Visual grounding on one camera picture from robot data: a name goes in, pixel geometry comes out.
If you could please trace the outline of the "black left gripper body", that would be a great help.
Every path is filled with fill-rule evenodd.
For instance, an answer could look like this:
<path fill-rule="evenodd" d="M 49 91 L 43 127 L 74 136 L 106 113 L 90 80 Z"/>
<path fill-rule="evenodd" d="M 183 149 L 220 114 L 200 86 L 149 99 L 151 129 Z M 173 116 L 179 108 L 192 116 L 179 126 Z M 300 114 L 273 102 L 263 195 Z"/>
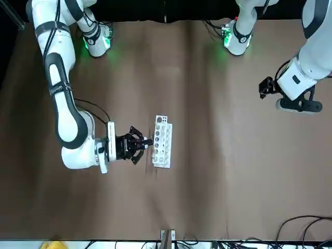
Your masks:
<path fill-rule="evenodd" d="M 271 84 L 272 84 L 272 90 L 271 90 L 271 94 L 278 94 L 281 93 L 281 88 L 278 85 L 278 82 L 275 78 L 271 79 Z"/>

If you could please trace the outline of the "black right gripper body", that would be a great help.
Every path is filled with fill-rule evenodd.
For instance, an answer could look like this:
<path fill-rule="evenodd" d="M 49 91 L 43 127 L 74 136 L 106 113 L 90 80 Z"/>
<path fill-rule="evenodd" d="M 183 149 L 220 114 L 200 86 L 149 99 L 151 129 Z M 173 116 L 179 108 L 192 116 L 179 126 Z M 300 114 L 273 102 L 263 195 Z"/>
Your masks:
<path fill-rule="evenodd" d="M 130 139 L 130 134 L 116 136 L 116 159 L 117 160 L 126 160 L 130 159 L 130 153 L 127 151 L 127 141 Z"/>

